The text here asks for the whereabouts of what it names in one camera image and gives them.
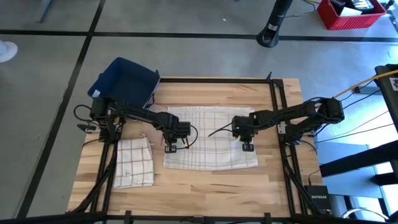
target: blue basket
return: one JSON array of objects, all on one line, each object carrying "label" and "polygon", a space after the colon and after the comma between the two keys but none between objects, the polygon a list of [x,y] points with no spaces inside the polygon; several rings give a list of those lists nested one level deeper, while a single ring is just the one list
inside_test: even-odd
[{"label": "blue basket", "polygon": [[140,108],[150,107],[160,76],[146,67],[118,57],[88,90],[92,98],[103,97]]}]

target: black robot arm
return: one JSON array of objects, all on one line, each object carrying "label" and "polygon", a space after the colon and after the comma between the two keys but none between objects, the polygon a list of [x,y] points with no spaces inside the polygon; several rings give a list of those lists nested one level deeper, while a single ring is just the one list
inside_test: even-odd
[{"label": "black robot arm", "polygon": [[173,114],[167,112],[155,113],[107,98],[95,98],[93,100],[90,117],[93,121],[98,122],[100,128],[99,141],[101,142],[112,143],[118,137],[118,129],[113,124],[113,120],[117,117],[150,123],[156,130],[162,131],[166,143],[166,153],[177,152],[177,147],[172,143],[176,143],[177,139],[187,140],[187,137],[191,135],[190,122],[179,121],[179,118]]},{"label": "black robot arm", "polygon": [[250,142],[261,130],[273,127],[280,122],[307,117],[298,124],[289,124],[285,128],[287,144],[299,144],[303,134],[316,131],[323,124],[336,124],[344,120],[341,102],[334,98],[317,98],[308,100],[301,105],[291,106],[277,111],[255,111],[249,116],[235,116],[232,119],[232,134],[244,142],[244,151],[253,151]]}]

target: red crate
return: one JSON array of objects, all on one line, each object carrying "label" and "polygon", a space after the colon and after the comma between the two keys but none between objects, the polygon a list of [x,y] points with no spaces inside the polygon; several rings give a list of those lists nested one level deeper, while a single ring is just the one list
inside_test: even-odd
[{"label": "red crate", "polygon": [[374,6],[374,14],[359,16],[339,16],[330,0],[322,0],[318,13],[328,30],[368,28],[373,25],[386,10],[377,0],[370,0]]}]

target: wooden tabletop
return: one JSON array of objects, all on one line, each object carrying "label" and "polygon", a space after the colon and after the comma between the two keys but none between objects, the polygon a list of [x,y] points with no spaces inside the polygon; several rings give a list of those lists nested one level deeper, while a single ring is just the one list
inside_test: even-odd
[{"label": "wooden tabletop", "polygon": [[[288,106],[302,103],[299,81],[288,78],[284,84]],[[268,84],[161,83],[155,98],[156,104],[162,106],[249,106],[272,110]],[[140,132],[139,124],[128,122],[122,139],[137,138]],[[96,138],[98,135],[88,134],[86,141]],[[304,139],[313,142],[312,138]],[[269,212],[272,217],[289,217],[276,128],[260,131],[254,144],[259,167],[213,172],[163,168],[164,148],[153,148],[154,186],[113,189],[108,213],[124,215],[131,210],[134,215],[263,217]],[[68,210],[76,208],[94,186],[102,148],[100,142],[83,148]],[[297,146],[297,156],[303,182],[308,184],[308,175],[319,169],[315,151],[303,143]],[[311,181],[322,184],[320,173],[311,175]],[[299,212],[297,191],[292,186]]]}]

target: white towel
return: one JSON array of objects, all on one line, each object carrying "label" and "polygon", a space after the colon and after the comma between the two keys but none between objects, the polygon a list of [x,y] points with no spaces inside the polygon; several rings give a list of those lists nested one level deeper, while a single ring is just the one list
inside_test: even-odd
[{"label": "white towel", "polygon": [[[176,153],[165,154],[164,167],[188,170],[229,170],[257,167],[256,152],[242,151],[242,142],[232,137],[229,131],[220,131],[208,137],[213,131],[227,125],[233,116],[248,116],[252,108],[187,106],[170,107],[169,113],[180,121],[189,121],[199,132],[198,139],[189,149],[179,149]],[[196,132],[191,129],[188,137],[193,142]],[[183,147],[178,140],[177,147]]]},{"label": "white towel", "polygon": [[120,140],[113,187],[149,187],[154,184],[154,161],[147,138]]}]

